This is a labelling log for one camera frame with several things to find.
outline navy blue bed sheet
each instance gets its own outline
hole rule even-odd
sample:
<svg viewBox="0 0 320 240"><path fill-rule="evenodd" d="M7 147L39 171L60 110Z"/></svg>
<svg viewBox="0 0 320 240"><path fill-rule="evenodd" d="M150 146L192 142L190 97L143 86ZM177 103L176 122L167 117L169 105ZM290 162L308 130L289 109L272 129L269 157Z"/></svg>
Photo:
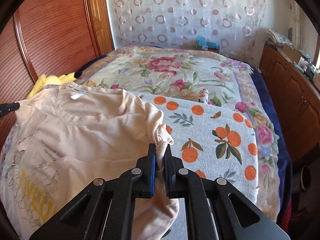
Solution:
<svg viewBox="0 0 320 240"><path fill-rule="evenodd" d="M284 143L283 135L281 132L279 120L276 114L276 110L273 106L271 97L268 93L266 84L262 78L262 75L259 71L254 68L253 74L251 74L253 83L258 91L262 107L265 110L266 114L270 118L271 122L275 127L276 134L280 137L278 140L278 175L280 178L279 186L279 196L280 196L280 212L277 218L277 224L280 225L282 217L288 207L290 198L291 198L291 189L292 189L292 163L289 157L287 148Z"/></svg>

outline yellow plush toy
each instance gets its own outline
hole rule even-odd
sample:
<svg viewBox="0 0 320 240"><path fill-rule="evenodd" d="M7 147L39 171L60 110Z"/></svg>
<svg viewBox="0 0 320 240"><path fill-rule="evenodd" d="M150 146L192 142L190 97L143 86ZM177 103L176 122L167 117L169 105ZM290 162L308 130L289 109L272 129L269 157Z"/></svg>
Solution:
<svg viewBox="0 0 320 240"><path fill-rule="evenodd" d="M27 99L34 96L36 93L38 93L46 85L62 85L64 83L73 82L78 77L80 77L81 74L82 74L81 71L77 71L77 72L70 73L68 75L61 75L59 77L40 75L38 80L36 81L35 85L33 86L33 89L27 95Z"/></svg>

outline silver screw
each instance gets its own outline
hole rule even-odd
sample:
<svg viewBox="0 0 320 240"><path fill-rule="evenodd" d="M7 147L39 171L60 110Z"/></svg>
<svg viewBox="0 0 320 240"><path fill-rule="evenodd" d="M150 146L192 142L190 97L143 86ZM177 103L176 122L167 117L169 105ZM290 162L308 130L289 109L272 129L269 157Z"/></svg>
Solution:
<svg viewBox="0 0 320 240"><path fill-rule="evenodd" d="M141 173L141 170L139 168L134 168L131 170L131 173L134 174L134 175L138 175Z"/></svg>
<svg viewBox="0 0 320 240"><path fill-rule="evenodd" d="M188 172L189 172L189 171L188 171L187 169L185 169L185 168L179 170L179 173L180 173L181 175L187 175Z"/></svg>
<svg viewBox="0 0 320 240"><path fill-rule="evenodd" d="M93 181L93 184L96 186L100 186L103 184L103 179L97 178Z"/></svg>
<svg viewBox="0 0 320 240"><path fill-rule="evenodd" d="M225 178L218 178L218 179L217 179L217 183L218 183L219 185L226 185L226 184L227 184L227 181L226 181Z"/></svg>

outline orange circle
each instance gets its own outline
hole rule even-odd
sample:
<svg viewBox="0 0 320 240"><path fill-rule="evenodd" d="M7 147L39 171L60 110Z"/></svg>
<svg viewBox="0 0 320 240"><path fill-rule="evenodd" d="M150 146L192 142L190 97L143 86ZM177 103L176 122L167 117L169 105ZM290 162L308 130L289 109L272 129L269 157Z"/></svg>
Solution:
<svg viewBox="0 0 320 240"><path fill-rule="evenodd" d="M199 106L199 105L195 105L191 108L191 111L195 114L195 115L201 115L204 113L204 109Z"/></svg>
<svg viewBox="0 0 320 240"><path fill-rule="evenodd" d="M198 176L199 176L200 178L203 178L203 179L206 179L206 178L207 178L207 176L206 176L206 175L204 174L204 172L201 171L201 170L196 170L195 173L198 174Z"/></svg>
<svg viewBox="0 0 320 240"><path fill-rule="evenodd" d="M255 167L253 167L252 165L248 165L244 169L244 176L247 180L254 180L255 177L257 176L257 171Z"/></svg>
<svg viewBox="0 0 320 240"><path fill-rule="evenodd" d="M249 128L252 128L252 123L248 119L245 119L244 122Z"/></svg>
<svg viewBox="0 0 320 240"><path fill-rule="evenodd" d="M228 133L228 141L231 146L238 147L241 143L241 137L236 131L230 131Z"/></svg>
<svg viewBox="0 0 320 240"><path fill-rule="evenodd" d="M258 153L257 146L254 143L249 143L248 151L249 151L250 154L252 154L254 156L257 155L257 153Z"/></svg>
<svg viewBox="0 0 320 240"><path fill-rule="evenodd" d="M172 128L169 125L166 125L165 129L167 130L168 134L172 133Z"/></svg>
<svg viewBox="0 0 320 240"><path fill-rule="evenodd" d="M182 151L182 160L187 163L193 163L198 159L198 152L193 147L187 147Z"/></svg>
<svg viewBox="0 0 320 240"><path fill-rule="evenodd" d="M178 103L176 103L176 102L174 102L174 101L169 101L168 103L167 103L167 109L168 110L171 110L171 111L174 111L174 110L176 110L177 108L178 108Z"/></svg>
<svg viewBox="0 0 320 240"><path fill-rule="evenodd" d="M153 99L153 102L156 105L162 105L166 102L166 99L164 97L156 97L155 99Z"/></svg>
<svg viewBox="0 0 320 240"><path fill-rule="evenodd" d="M234 113L233 114L233 119L236 121L236 122L242 122L243 121L243 116L239 113Z"/></svg>
<svg viewBox="0 0 320 240"><path fill-rule="evenodd" d="M228 135L227 130L220 126L216 128L216 133L222 139L224 139Z"/></svg>

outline cardboard box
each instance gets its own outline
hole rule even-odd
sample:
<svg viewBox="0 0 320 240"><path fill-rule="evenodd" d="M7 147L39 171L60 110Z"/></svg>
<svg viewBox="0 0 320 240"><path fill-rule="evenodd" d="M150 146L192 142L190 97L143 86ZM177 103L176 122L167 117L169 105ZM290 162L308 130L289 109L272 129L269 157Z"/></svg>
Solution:
<svg viewBox="0 0 320 240"><path fill-rule="evenodd" d="M284 44L282 51L292 62L295 62L299 67L308 65L308 62L303 57L301 57L301 54L297 50L291 48L288 44Z"/></svg>

